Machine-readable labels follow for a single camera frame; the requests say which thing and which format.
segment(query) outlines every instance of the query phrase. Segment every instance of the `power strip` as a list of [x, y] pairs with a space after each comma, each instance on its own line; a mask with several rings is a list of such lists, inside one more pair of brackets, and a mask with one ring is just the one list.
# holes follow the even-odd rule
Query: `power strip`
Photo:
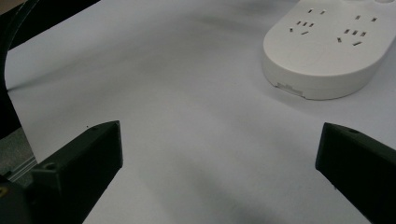
[[343, 97], [370, 81], [395, 36], [395, 0], [301, 0], [265, 36], [264, 73], [306, 99]]

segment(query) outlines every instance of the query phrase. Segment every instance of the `black object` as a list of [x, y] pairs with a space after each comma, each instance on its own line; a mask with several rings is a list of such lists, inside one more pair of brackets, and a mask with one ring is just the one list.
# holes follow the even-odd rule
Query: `black object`
[[0, 183], [8, 182], [8, 179], [5, 176], [0, 175]]
[[0, 221], [80, 224], [121, 166], [119, 122], [92, 127], [35, 166], [27, 189], [0, 184]]
[[316, 167], [372, 223], [396, 223], [394, 149], [356, 130], [325, 123]]
[[21, 127], [7, 94], [4, 73], [7, 52], [98, 1], [28, 0], [0, 15], [0, 139]]

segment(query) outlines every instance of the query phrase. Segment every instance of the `outlet socket hole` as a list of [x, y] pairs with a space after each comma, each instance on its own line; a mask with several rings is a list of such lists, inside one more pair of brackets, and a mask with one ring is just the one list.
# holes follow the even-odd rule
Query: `outlet socket hole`
[[358, 46], [359, 44], [361, 44], [361, 41], [356, 42], [353, 46]]

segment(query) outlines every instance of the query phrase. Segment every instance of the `electrical outlet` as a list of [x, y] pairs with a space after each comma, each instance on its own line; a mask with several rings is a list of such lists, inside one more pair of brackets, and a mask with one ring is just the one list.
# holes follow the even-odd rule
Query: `electrical outlet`
[[395, 22], [394, 0], [301, 0], [265, 36], [264, 74], [306, 99], [349, 95], [375, 74]]

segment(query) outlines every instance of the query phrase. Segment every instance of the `white table surface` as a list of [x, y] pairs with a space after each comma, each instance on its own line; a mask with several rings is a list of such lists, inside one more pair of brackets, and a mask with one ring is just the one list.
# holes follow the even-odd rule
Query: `white table surface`
[[124, 166], [85, 223], [369, 223], [315, 159], [325, 121], [396, 147], [396, 49], [348, 97], [276, 89], [262, 41], [296, 2], [102, 0], [8, 54], [38, 161], [120, 121]]

